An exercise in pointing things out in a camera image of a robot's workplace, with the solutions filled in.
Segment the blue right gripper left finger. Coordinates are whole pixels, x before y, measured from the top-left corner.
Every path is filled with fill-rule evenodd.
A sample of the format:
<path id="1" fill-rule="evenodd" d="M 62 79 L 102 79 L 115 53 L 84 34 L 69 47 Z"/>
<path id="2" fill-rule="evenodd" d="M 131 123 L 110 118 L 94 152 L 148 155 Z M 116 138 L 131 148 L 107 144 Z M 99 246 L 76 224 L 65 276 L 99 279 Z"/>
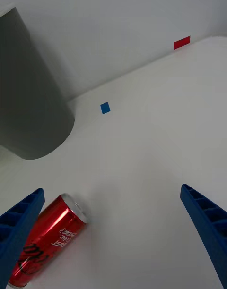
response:
<path id="1" fill-rule="evenodd" d="M 0 287 L 6 288 L 23 246 L 45 203 L 37 189 L 0 216 Z"/>

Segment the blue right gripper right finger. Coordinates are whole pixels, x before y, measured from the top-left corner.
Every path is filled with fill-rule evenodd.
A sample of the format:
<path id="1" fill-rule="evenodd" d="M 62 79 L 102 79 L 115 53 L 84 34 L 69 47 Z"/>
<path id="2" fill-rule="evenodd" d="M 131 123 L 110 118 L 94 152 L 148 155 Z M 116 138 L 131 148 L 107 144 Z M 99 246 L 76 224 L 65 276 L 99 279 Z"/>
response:
<path id="1" fill-rule="evenodd" d="M 227 287 L 227 212 L 183 184 L 180 199 L 208 252 L 223 288 Z"/>

